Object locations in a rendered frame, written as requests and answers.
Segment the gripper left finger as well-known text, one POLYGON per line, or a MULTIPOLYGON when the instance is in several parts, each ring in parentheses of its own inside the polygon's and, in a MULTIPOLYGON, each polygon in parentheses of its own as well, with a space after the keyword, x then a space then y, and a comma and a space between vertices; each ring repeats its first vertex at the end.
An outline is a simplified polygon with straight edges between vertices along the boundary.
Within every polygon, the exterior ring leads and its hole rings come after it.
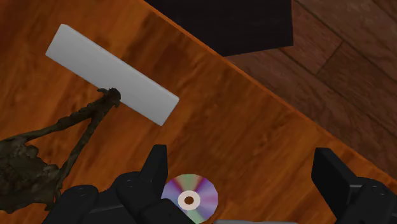
POLYGON ((140 171, 119 175, 107 190, 92 185, 66 190, 42 224, 194 224, 161 198, 167 176, 167 147, 156 144, 140 171))

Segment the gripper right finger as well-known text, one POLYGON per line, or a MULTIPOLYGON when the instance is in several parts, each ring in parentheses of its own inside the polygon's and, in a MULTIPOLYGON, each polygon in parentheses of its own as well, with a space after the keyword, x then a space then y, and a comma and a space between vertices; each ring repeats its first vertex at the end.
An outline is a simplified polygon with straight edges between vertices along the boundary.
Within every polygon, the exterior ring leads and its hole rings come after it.
POLYGON ((312 182, 336 217, 335 224, 397 224, 397 194, 358 177, 329 148, 316 148, 312 182))

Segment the iridescent compact disc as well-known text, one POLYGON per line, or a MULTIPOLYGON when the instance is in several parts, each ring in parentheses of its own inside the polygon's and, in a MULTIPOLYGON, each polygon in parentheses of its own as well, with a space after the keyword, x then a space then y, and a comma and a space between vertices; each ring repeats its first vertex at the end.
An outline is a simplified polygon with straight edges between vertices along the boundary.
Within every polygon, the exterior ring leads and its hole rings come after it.
POLYGON ((215 186, 197 174, 182 174, 171 179, 164 186, 161 198, 171 200, 194 224, 207 221, 218 206, 215 186))

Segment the dark brown gnarled figure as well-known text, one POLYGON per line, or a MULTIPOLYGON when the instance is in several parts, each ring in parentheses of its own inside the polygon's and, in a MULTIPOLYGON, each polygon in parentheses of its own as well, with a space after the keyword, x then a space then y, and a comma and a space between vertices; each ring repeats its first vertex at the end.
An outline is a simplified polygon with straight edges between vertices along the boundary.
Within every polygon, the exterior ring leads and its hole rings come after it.
POLYGON ((121 93, 116 88, 99 88, 98 91, 103 93, 100 99, 60 118, 57 123, 0 141, 0 211, 11 214, 31 204, 44 204, 45 210, 50 211, 55 206, 63 181, 82 149, 109 110, 120 105, 121 93), (61 167, 44 162, 38 157, 38 148, 27 144, 88 118, 90 123, 61 167))

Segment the white flat rectangular block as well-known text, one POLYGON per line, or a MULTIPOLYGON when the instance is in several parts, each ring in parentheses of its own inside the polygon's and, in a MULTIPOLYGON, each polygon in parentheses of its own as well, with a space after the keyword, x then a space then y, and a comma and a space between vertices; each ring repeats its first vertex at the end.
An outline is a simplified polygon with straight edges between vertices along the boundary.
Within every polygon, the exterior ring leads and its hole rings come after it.
POLYGON ((78 31, 61 24, 46 56, 96 87, 115 88, 121 102, 162 126, 179 97, 78 31))

